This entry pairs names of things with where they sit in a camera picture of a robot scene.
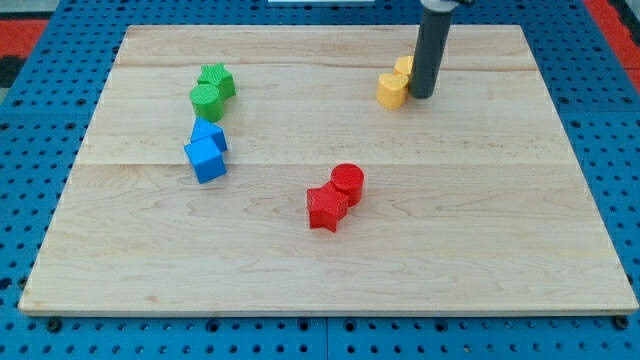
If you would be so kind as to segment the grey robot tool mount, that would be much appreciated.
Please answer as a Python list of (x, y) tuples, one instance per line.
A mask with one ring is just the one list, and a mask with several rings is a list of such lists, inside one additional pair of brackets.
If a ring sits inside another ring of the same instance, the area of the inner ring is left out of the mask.
[(453, 11), (460, 5), (471, 6), (475, 0), (420, 0), (420, 2), (430, 11)]

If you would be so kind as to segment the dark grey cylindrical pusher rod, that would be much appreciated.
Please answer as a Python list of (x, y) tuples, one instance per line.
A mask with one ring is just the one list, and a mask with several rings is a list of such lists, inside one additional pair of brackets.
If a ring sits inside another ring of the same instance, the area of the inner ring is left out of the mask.
[(428, 8), (423, 11), (409, 79), (409, 93), (414, 98), (427, 99), (434, 93), (452, 14)]

